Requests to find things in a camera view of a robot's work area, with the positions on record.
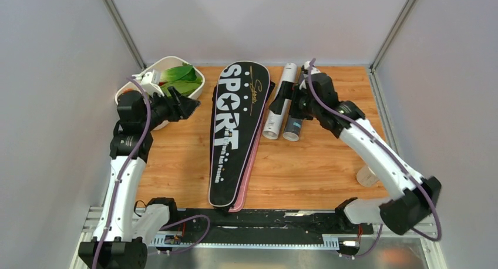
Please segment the white shuttlecock tube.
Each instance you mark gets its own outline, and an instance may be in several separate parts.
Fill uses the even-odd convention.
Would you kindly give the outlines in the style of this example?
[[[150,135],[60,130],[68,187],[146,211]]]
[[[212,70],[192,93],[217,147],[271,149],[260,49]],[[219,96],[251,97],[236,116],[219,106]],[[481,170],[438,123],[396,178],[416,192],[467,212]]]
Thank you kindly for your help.
[[[288,99],[284,97],[286,89],[292,86],[295,81],[298,66],[294,63],[287,63],[280,77],[274,101],[269,106],[267,120],[263,128],[263,136],[276,140],[280,134],[283,123],[283,110],[287,107]]]

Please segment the black shuttlecock tube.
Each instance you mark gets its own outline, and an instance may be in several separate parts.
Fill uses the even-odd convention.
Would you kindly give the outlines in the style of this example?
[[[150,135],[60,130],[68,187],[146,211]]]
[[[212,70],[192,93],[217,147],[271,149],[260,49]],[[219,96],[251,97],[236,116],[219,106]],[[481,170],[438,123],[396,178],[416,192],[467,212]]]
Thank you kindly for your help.
[[[285,124],[283,138],[291,142],[297,142],[300,139],[300,133],[302,128],[302,119],[297,119],[291,116],[291,104],[292,101],[289,100],[288,116]]]

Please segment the black racket cover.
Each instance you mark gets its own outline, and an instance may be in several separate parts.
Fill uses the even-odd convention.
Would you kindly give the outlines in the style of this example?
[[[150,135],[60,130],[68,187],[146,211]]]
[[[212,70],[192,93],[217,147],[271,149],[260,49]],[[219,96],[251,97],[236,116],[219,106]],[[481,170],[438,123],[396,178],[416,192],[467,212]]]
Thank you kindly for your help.
[[[208,202],[215,209],[234,204],[260,117],[274,89],[269,70],[253,61],[225,67],[213,89]]]

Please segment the pink racket cover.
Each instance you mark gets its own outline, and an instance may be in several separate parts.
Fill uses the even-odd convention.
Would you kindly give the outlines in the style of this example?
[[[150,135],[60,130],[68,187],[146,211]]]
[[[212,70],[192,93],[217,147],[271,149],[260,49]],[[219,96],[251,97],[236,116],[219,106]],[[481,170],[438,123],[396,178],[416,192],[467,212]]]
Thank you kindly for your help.
[[[252,142],[252,146],[251,146],[251,150],[250,150],[250,152],[251,152],[250,157],[247,160],[245,172],[243,174],[243,177],[242,177],[239,189],[238,189],[237,198],[236,198],[234,204],[228,209],[229,213],[239,212],[243,209],[243,207],[245,205],[250,176],[251,176],[251,172],[253,170],[253,165],[255,162],[256,155],[257,155],[257,149],[259,147],[259,142],[260,142],[261,133],[262,133],[262,129],[263,129],[263,117],[264,117],[264,112],[263,112],[263,114],[260,117],[259,122],[258,122],[257,133],[255,134],[255,136],[253,138],[253,142]]]

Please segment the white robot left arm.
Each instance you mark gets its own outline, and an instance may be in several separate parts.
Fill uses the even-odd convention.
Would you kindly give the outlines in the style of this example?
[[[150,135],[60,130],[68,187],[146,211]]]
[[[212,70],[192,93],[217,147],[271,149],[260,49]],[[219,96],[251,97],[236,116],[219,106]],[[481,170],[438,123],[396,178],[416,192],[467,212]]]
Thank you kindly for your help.
[[[180,215],[173,199],[153,198],[134,221],[139,181],[153,144],[152,130],[163,122],[188,119],[200,101],[183,96],[174,87],[169,95],[148,95],[129,89],[117,96],[110,177],[103,210],[90,241],[81,242],[79,258],[89,268],[144,268],[148,246],[160,228],[173,230]]]

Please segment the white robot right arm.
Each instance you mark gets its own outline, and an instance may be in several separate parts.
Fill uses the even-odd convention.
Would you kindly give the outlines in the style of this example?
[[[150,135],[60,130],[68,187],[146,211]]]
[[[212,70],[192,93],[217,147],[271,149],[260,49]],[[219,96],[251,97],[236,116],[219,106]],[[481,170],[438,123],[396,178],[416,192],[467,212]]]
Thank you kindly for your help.
[[[331,77],[323,72],[308,72],[300,84],[283,85],[270,104],[270,111],[281,113],[285,100],[290,101],[291,117],[316,119],[322,128],[354,150],[389,194],[386,199],[351,198],[345,201],[342,212],[335,216],[339,231],[349,233],[358,224],[379,223],[400,236],[409,230],[422,234],[416,226],[432,215],[437,228],[433,240],[442,238],[436,212],[441,182],[435,176],[423,176],[403,161],[378,136],[354,102],[339,99]]]

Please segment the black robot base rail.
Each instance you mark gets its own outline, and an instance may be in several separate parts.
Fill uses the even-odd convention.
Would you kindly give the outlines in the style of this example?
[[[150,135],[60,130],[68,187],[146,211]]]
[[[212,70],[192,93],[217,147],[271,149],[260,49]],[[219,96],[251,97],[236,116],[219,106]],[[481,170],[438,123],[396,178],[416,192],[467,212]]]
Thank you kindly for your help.
[[[174,208],[162,228],[179,236],[183,245],[318,246],[324,237],[373,234],[369,224],[354,225],[334,210]]]

